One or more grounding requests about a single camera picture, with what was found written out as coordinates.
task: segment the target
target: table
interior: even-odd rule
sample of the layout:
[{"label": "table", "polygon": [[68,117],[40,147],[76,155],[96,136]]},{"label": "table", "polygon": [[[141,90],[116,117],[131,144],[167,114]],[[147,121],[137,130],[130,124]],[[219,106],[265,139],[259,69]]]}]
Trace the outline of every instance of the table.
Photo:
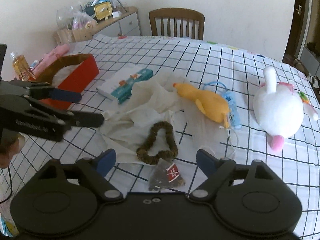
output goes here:
[{"label": "table", "polygon": [[[98,35],[93,40],[79,44],[77,51],[92,53],[100,73],[83,92],[81,102],[72,106],[73,110],[102,112],[108,109],[110,101],[96,93],[96,87],[128,62],[152,69],[154,74],[173,71],[177,75],[186,76],[199,88],[203,87],[204,83],[216,80],[234,90],[243,121],[243,127],[239,131],[239,148],[234,160],[239,164],[250,164],[254,159],[266,162],[301,200],[303,212],[295,233],[303,236],[303,239],[320,237],[319,122],[311,122],[305,115],[299,131],[292,138],[286,139],[283,151],[276,154],[269,148],[266,133],[256,123],[252,108],[253,95],[263,82],[263,68],[271,65],[276,68],[278,81],[293,83],[296,89],[308,95],[311,104],[319,112],[319,103],[302,73],[262,55],[221,44],[183,38],[119,39]],[[176,164],[186,180],[186,185],[178,190],[167,191],[190,193],[206,176],[196,165],[198,149],[193,145],[184,112],[177,112],[174,121],[181,149]],[[21,153],[10,164],[13,192],[19,191],[51,158],[59,158],[62,163],[73,163],[79,158],[97,156],[106,150],[105,147],[100,135],[90,128],[73,128],[60,143],[30,137]],[[147,191],[151,168],[147,165],[121,163],[110,171],[106,179],[124,194],[128,191]],[[8,194],[7,170],[1,172],[0,181]]]}]

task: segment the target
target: human hand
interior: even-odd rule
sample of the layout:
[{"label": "human hand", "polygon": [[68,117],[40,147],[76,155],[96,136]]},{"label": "human hand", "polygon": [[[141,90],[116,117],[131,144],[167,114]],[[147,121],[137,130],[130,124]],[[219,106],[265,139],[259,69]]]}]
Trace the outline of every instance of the human hand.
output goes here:
[{"label": "human hand", "polygon": [[26,142],[24,136],[22,136],[19,133],[16,133],[12,141],[11,143],[1,141],[1,145],[0,145],[0,168],[1,169],[5,169],[9,166],[13,156],[15,156],[17,153],[21,151],[21,149],[23,148]]}]

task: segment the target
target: door handle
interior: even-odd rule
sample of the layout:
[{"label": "door handle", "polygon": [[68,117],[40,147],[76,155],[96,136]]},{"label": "door handle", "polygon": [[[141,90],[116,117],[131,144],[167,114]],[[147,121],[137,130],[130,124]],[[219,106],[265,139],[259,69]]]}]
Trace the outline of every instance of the door handle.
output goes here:
[{"label": "door handle", "polygon": [[298,9],[296,9],[296,11],[298,12],[299,15],[301,15],[302,13],[302,6],[299,5]]}]

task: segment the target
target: screw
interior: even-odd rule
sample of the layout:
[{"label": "screw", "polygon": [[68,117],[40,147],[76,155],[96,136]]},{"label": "screw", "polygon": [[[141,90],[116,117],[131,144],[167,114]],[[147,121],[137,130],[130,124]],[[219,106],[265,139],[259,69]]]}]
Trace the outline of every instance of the screw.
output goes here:
[{"label": "screw", "polygon": [[104,193],[104,195],[107,198],[117,198],[117,197],[120,197],[120,192],[115,189],[109,189]]},{"label": "screw", "polygon": [[61,124],[61,125],[66,124],[66,123],[65,123],[63,120],[61,120],[61,119],[58,119],[58,120],[57,120],[57,123],[58,123],[58,124]]},{"label": "screw", "polygon": [[150,205],[151,204],[151,199],[144,199],[143,200],[143,203],[147,204],[147,205]]},{"label": "screw", "polygon": [[204,189],[196,189],[192,192],[192,194],[196,198],[203,198],[209,195],[209,193]]},{"label": "screw", "polygon": [[153,202],[157,203],[157,202],[160,202],[161,201],[161,198],[158,198],[158,197],[154,197],[152,199]]}]

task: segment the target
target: small white box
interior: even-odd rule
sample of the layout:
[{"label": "small white box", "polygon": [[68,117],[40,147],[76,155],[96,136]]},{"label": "small white box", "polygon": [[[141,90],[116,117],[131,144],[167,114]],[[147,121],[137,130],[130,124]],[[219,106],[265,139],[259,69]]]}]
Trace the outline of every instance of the small white box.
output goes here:
[{"label": "small white box", "polygon": [[116,11],[116,12],[112,13],[112,17],[113,18],[117,18],[117,17],[120,17],[120,16],[121,16],[121,12],[120,11]]}]

